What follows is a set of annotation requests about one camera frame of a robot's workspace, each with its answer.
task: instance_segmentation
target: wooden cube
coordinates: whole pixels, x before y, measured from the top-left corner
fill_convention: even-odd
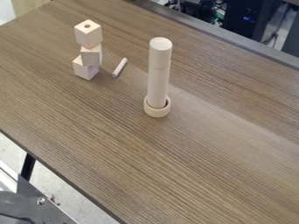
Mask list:
[[[98,66],[83,66],[82,57],[79,55],[73,60],[73,71],[79,77],[90,81],[99,72]]]
[[[100,66],[102,61],[102,50],[101,44],[94,46],[93,48],[87,49],[82,46],[80,49],[82,56],[82,64],[85,67]]]
[[[103,41],[101,26],[88,19],[74,26],[76,40],[87,49],[99,45]]]

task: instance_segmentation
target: gray floor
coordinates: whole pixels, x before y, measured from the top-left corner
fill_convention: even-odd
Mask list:
[[[20,172],[24,157],[22,149],[0,134],[1,161],[15,172]],[[60,203],[59,207],[79,224],[118,223],[39,162],[36,163],[31,183],[48,198],[54,196],[56,203]]]

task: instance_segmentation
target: small wooden stick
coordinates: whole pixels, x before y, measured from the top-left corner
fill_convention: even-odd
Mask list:
[[[127,65],[128,60],[126,58],[123,58],[120,64],[118,64],[117,68],[112,72],[112,77],[116,78],[120,75],[122,72],[122,69]]]

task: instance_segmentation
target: wooden cylinder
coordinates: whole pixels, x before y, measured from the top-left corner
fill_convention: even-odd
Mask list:
[[[147,101],[153,109],[162,109],[166,105],[171,52],[172,43],[166,38],[153,38],[149,42]]]

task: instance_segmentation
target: wooden table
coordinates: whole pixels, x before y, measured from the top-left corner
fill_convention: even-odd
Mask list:
[[[91,81],[72,69],[87,18]],[[162,119],[143,113],[156,36],[174,43]],[[51,2],[0,27],[0,52],[0,128],[120,223],[299,223],[296,68],[120,0]]]

